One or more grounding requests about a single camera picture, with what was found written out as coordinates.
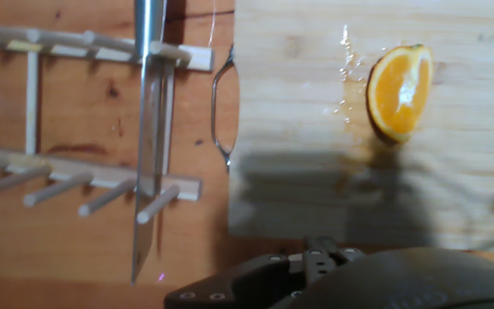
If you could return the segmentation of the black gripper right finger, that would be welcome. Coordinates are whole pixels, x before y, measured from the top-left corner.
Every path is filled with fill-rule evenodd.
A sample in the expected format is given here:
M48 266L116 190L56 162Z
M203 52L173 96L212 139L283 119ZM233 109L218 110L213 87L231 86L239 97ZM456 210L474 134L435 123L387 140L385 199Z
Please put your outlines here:
M307 283L321 277L365 254L353 247L340 247L330 236L306 237L304 239L304 276Z

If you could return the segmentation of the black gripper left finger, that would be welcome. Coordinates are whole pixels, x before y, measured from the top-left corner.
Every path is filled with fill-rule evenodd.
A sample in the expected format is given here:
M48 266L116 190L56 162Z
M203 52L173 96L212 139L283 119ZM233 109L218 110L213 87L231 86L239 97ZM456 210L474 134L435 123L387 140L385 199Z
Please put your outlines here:
M164 308L285 308L305 286L300 254L268 254L170 292Z

